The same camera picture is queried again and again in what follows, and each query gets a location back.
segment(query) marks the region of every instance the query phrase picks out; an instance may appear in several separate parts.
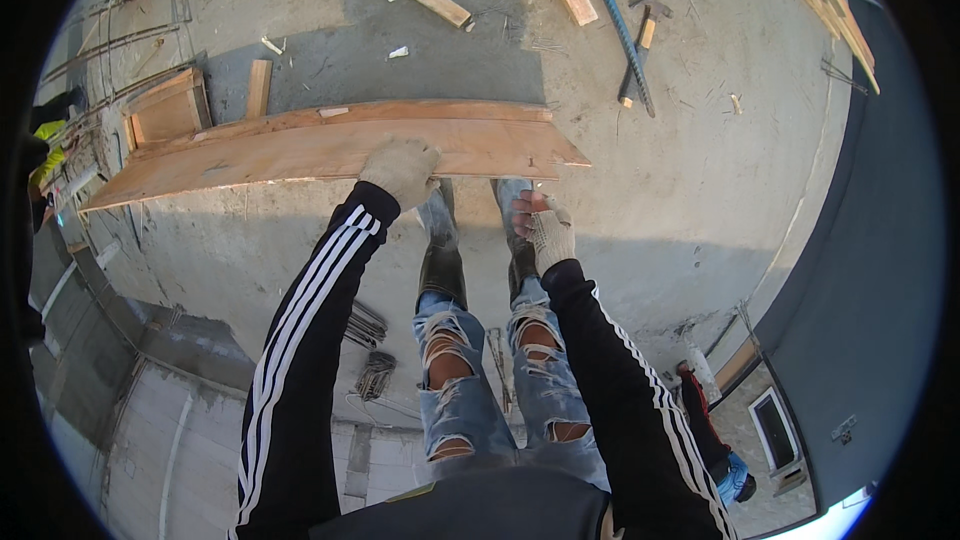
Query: hammer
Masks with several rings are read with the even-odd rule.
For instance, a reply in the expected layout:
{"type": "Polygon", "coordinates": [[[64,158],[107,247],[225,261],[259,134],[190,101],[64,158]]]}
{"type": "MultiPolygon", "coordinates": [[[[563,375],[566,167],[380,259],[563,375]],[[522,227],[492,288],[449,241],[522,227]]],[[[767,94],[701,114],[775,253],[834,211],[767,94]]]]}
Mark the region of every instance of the hammer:
{"type": "MultiPolygon", "coordinates": [[[[673,18],[673,10],[659,0],[630,0],[627,3],[631,9],[638,6],[644,7],[643,22],[640,24],[640,33],[636,36],[636,56],[640,58],[640,66],[643,67],[647,62],[647,55],[650,54],[650,43],[654,39],[654,29],[661,17],[667,19],[673,18]]],[[[634,106],[634,101],[640,99],[640,91],[637,89],[637,78],[630,67],[627,67],[627,73],[623,76],[623,82],[620,84],[620,93],[617,97],[620,104],[628,109],[634,106]]]]}

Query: window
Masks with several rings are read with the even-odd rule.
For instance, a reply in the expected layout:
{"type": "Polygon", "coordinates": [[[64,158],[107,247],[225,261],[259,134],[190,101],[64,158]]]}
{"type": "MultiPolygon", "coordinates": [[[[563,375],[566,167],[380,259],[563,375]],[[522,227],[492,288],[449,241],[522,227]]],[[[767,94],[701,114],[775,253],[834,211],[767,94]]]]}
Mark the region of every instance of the window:
{"type": "Polygon", "coordinates": [[[770,469],[777,471],[796,462],[800,456],[797,441],[787,421],[784,406],[773,387],[750,405],[750,417],[760,434],[763,452],[770,469]]]}

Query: blue rebar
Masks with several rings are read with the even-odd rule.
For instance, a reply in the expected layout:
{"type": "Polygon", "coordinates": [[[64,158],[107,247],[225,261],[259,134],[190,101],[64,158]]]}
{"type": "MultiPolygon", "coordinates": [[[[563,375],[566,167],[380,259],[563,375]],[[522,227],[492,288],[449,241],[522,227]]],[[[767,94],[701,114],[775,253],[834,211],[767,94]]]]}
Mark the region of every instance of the blue rebar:
{"type": "Polygon", "coordinates": [[[606,5],[606,10],[609,12],[610,18],[613,19],[616,35],[620,37],[623,52],[627,55],[627,61],[630,63],[630,69],[633,71],[633,75],[636,76],[636,87],[640,90],[640,101],[643,103],[643,106],[647,108],[647,113],[650,117],[656,117],[657,114],[654,111],[654,103],[650,99],[650,92],[647,90],[647,80],[643,77],[641,57],[637,54],[634,41],[630,37],[630,32],[627,31],[627,24],[620,15],[617,2],[615,0],[603,0],[603,4],[606,5]]]}

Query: knit glove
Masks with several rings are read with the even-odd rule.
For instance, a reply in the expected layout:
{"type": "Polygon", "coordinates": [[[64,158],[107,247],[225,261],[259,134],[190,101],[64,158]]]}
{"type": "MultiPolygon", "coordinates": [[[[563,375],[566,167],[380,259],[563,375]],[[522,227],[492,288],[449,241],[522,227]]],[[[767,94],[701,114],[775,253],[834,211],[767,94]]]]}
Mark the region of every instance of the knit glove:
{"type": "Polygon", "coordinates": [[[521,211],[513,217],[513,230],[533,244],[537,273],[543,276],[560,261],[576,259],[573,217],[555,197],[524,189],[513,208],[521,211]]]}
{"type": "Polygon", "coordinates": [[[357,179],[389,193],[403,213],[440,186],[440,180],[430,179],[439,162],[440,149],[422,138],[388,138],[366,157],[357,179]]]}

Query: ripped jeans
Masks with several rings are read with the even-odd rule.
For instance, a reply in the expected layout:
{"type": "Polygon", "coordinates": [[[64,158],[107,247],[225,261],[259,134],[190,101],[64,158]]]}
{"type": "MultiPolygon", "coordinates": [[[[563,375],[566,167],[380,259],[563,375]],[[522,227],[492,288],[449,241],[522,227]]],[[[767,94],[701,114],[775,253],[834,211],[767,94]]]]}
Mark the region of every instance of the ripped jeans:
{"type": "Polygon", "coordinates": [[[550,310],[549,303],[540,280],[529,276],[510,304],[512,316],[507,325],[507,339],[513,354],[516,398],[527,430],[527,445],[518,449],[484,375],[483,326],[450,296],[431,290],[422,294],[413,328],[423,364],[420,418],[428,461],[414,467],[419,486],[475,469],[532,465],[564,471],[610,492],[606,465],[597,450],[593,427],[574,440],[552,439],[553,424],[589,424],[590,416],[570,371],[557,315],[550,310]],[[523,332],[531,324],[545,327],[559,349],[537,344],[518,348],[523,332]],[[465,340],[465,344],[456,342],[455,347],[444,348],[442,352],[462,356],[473,375],[450,378],[441,389],[431,390],[425,353],[427,341],[440,330],[465,340]],[[547,358],[528,358],[533,352],[547,358]],[[429,460],[441,444],[454,438],[468,445],[466,450],[461,450],[468,454],[429,460]]]}

